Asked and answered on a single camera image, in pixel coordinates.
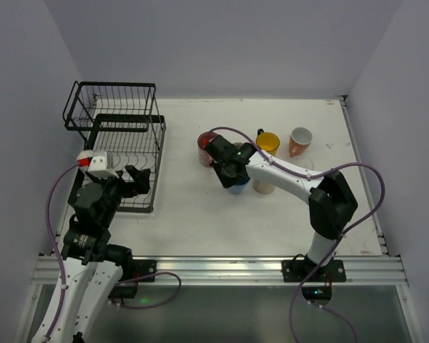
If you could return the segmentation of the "pink square mug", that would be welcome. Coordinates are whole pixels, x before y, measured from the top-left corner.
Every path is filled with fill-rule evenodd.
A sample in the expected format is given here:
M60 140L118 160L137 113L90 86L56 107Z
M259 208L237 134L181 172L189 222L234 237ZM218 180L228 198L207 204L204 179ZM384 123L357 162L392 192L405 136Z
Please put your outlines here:
M290 157L303 154L312 143L312 132L304 127L297 127L292 130L289 141Z

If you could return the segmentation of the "clear glass cup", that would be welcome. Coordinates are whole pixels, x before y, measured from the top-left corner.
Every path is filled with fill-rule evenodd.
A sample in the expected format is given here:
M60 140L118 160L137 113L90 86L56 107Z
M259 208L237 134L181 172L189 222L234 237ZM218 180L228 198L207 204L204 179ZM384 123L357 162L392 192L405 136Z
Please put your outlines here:
M311 159L304 160L303 168L304 169L313 170L314 169L314 164L313 164L312 160Z

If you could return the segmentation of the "white hexagonal cup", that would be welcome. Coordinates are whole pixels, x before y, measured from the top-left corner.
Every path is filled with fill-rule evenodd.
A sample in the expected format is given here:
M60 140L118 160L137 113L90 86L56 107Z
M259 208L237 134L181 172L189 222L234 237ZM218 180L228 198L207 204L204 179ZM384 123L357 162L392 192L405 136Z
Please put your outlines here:
M84 150L78 154L77 161L81 161L83 159L91 159L93 156L94 152L92 150Z

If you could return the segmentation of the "light blue plastic cup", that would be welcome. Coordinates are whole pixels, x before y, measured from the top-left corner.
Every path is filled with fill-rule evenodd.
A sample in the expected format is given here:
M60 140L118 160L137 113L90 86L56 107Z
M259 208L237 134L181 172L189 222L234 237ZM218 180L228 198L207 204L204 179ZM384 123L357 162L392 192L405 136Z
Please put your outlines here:
M227 189L229 194L241 194L243 192L243 190L245 189L245 187L248 185L248 183L243 183L243 184L236 184L231 186L230 188Z

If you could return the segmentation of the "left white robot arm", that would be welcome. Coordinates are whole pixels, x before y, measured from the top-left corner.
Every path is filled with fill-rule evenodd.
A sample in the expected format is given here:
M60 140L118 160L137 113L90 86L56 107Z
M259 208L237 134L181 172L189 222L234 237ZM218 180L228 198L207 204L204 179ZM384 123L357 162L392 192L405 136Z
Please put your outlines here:
M56 253L60 273L33 342L86 342L116 283L133 270L131 249L110 244L109 226L122 200L150 190L150 169L124 168L132 178L91 181L69 200L74 215Z

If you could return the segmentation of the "yellow mug black handle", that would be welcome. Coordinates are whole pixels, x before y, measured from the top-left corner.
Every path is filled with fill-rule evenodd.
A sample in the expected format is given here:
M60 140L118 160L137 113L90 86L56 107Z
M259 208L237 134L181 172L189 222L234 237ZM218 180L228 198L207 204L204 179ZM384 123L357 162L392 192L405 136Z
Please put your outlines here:
M280 139L276 134L265 131L264 129L257 130L256 145L268 154L276 155L280 147Z

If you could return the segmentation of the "pink speckled mug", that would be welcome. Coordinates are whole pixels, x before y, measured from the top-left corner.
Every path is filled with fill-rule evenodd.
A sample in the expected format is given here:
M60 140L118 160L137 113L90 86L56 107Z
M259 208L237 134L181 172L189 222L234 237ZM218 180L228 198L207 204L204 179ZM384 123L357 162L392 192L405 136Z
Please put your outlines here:
M197 138L199 163L207 168L210 168L212 157L206 152L206 148L210 141L216 137L216 135L217 134L213 131L206 131L200 134Z

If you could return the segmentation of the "translucent pink plastic cup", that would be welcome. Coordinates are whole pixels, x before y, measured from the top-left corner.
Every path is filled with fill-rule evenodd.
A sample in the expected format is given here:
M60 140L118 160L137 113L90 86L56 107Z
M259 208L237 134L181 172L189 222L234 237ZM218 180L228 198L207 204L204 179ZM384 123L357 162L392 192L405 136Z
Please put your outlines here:
M275 190L275 186L273 184L260 181L258 179L253 181L253 188L260 194L271 194Z

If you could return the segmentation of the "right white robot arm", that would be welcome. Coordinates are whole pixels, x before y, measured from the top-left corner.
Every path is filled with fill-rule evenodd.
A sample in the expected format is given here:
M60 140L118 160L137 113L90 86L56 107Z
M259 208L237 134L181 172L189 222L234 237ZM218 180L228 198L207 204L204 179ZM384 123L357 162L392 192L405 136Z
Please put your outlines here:
M326 267L334 257L335 243L358 209L346 178L339 171L319 177L313 171L275 158L252 143L240 147L217 135L204 148L222 186L229 189L253 179L271 184L302 200L309 208L312 243L305 255L309 268Z

